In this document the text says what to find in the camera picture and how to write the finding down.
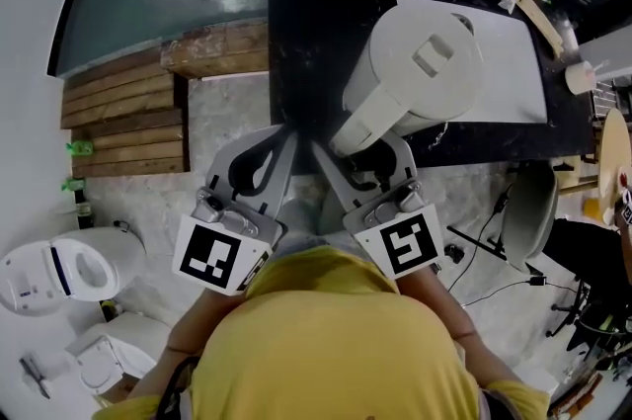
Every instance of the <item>black pants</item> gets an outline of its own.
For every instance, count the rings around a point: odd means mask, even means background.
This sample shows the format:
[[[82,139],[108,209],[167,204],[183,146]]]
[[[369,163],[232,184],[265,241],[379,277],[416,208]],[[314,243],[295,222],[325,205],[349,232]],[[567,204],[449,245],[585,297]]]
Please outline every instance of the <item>black pants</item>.
[[[556,219],[544,254],[588,283],[602,297],[629,295],[621,236],[612,230]]]

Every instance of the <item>wooden plank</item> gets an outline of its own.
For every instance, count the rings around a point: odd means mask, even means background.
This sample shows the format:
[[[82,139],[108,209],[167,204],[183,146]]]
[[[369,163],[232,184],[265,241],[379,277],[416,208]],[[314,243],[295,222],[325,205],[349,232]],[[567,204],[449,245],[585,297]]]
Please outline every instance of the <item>wooden plank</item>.
[[[110,176],[141,176],[187,172],[183,158],[159,158],[131,162],[104,163],[72,168],[75,178],[102,178]]]
[[[161,64],[189,79],[268,70],[268,22],[235,21],[189,32],[163,44]]]
[[[102,163],[131,162],[157,158],[182,158],[183,151],[184,146],[181,140],[142,144],[139,146],[124,146],[95,151],[90,156],[74,156],[72,158],[72,166],[74,168]]]
[[[174,90],[151,93],[149,95],[139,95],[62,117],[61,127],[75,128],[81,125],[105,122],[113,118],[144,113],[146,111],[169,109],[175,107],[175,105],[176,99]]]
[[[184,131],[182,125],[161,126],[160,128],[148,128],[114,135],[102,135],[92,139],[95,151],[112,149],[115,147],[137,146],[140,144],[153,144],[154,142],[171,142],[182,140]]]
[[[97,79],[103,79],[107,76],[126,72],[126,70],[130,70],[132,68],[159,64],[162,49],[160,43],[158,41],[156,42],[158,45],[153,45],[146,49],[136,50],[130,54],[125,54],[108,61],[95,60],[95,62],[90,63],[90,65],[92,65],[90,68],[82,70],[74,75],[66,77],[63,74],[57,74],[57,77],[65,79],[64,88],[66,90],[71,90]]]
[[[67,116],[78,113],[79,111],[102,106],[109,102],[169,90],[173,88],[173,85],[173,74],[161,74],[147,79],[140,79],[71,102],[64,102],[61,106],[61,115]]]
[[[183,121],[183,110],[171,109],[169,111],[159,111],[144,115],[135,115],[129,118],[121,118],[105,124],[95,124],[74,128],[72,130],[72,140],[90,140],[102,135],[113,135],[115,133],[125,133],[135,130],[145,130],[158,126],[181,125]]]
[[[121,86],[123,84],[138,81],[140,79],[147,79],[149,77],[154,77],[166,73],[167,70],[163,69],[159,63],[152,63],[151,65],[144,65],[141,67],[126,70],[125,72],[120,72],[118,74],[108,75],[106,77],[91,81],[76,88],[70,89],[68,88],[68,86],[66,86],[66,89],[64,89],[63,92],[63,102],[71,102],[82,97],[87,97],[88,95],[93,95],[98,92],[117,88],[117,86]]]

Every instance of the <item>power cord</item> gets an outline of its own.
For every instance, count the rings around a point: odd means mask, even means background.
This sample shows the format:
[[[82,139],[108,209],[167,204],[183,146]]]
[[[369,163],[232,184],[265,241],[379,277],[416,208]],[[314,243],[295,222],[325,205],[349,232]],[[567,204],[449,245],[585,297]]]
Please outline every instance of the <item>power cord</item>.
[[[481,300],[485,300],[486,298],[490,298],[491,296],[496,295],[498,292],[502,292],[504,289],[508,289],[509,287],[514,287],[516,285],[524,285],[524,284],[529,284],[529,285],[532,285],[533,287],[544,287],[546,285],[550,285],[551,287],[555,287],[556,289],[568,290],[570,292],[573,292],[574,294],[577,293],[577,291],[574,291],[573,289],[570,289],[569,287],[560,287],[559,285],[548,283],[546,281],[546,277],[544,276],[533,276],[532,278],[526,281],[515,282],[515,283],[510,283],[509,285],[505,285],[504,287],[501,287],[491,292],[489,295],[485,295],[484,297],[477,298],[476,300],[472,300],[471,302],[463,304],[463,307],[467,307],[468,305],[472,305],[472,304],[475,304],[476,302],[480,302]]]
[[[485,222],[485,224],[483,225],[483,228],[481,228],[481,231],[478,234],[478,238],[476,239],[477,241],[481,240],[481,237],[483,236],[483,232],[485,231],[485,228],[487,227],[487,225],[490,224],[490,221],[492,221],[492,219],[494,219],[494,216],[496,216],[497,214],[500,214],[501,212],[503,212],[503,209],[505,208],[505,206],[507,205],[507,202],[510,199],[508,193],[510,192],[510,189],[512,188],[513,185],[514,184],[511,183],[509,185],[509,187],[504,192],[502,192],[501,195],[498,197],[498,200],[494,204],[494,210],[492,211],[492,215]],[[476,258],[476,252],[477,251],[478,251],[478,244],[474,248],[474,253],[472,253],[472,258],[470,259],[469,264],[467,264],[467,266],[465,266],[465,269],[463,269],[463,272],[458,276],[458,278],[456,280],[454,280],[454,283],[450,286],[450,288],[447,289],[448,292],[451,292],[452,289],[454,288],[454,285],[456,285],[458,283],[458,281],[461,278],[463,278],[463,275],[465,273],[467,273],[467,270],[470,268],[470,266],[472,265],[472,262],[474,262],[474,259]]]

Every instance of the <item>white toilet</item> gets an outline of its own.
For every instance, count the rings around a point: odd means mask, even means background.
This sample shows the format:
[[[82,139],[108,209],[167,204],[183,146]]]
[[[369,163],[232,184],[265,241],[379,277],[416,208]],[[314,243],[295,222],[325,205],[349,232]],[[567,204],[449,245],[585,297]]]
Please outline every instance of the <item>white toilet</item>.
[[[140,239],[115,227],[26,244],[0,260],[0,303],[21,315],[43,316],[68,297],[112,298],[140,272],[144,256]]]
[[[158,320],[125,312],[109,323],[91,327],[66,352],[83,385],[99,395],[117,384],[123,374],[144,377],[158,362],[170,331]]]

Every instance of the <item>paper cup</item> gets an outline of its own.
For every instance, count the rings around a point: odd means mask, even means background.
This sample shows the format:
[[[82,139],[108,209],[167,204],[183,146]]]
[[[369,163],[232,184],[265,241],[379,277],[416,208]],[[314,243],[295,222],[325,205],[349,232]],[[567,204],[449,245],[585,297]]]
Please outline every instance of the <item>paper cup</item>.
[[[587,61],[566,68],[566,84],[574,95],[580,95],[596,88],[593,66]]]

